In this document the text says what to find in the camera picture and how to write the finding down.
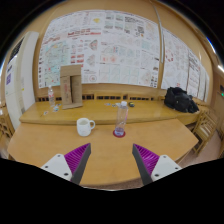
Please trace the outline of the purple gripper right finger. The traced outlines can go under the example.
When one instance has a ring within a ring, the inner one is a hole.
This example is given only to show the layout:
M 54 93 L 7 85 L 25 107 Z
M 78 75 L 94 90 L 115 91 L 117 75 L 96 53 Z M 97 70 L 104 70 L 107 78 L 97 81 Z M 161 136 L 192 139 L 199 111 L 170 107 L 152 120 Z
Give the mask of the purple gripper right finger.
M 166 177 L 181 170 L 168 155 L 157 155 L 137 144 L 133 145 L 132 154 L 135 158 L 143 185 Z

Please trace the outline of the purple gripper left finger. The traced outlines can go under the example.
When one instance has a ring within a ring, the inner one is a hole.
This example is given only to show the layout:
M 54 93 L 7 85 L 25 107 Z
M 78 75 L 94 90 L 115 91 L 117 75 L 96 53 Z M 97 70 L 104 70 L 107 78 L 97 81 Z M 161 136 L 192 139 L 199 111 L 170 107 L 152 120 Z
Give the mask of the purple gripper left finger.
M 42 169 L 79 185 L 90 154 L 91 144 L 87 143 L 65 155 L 56 154 Z

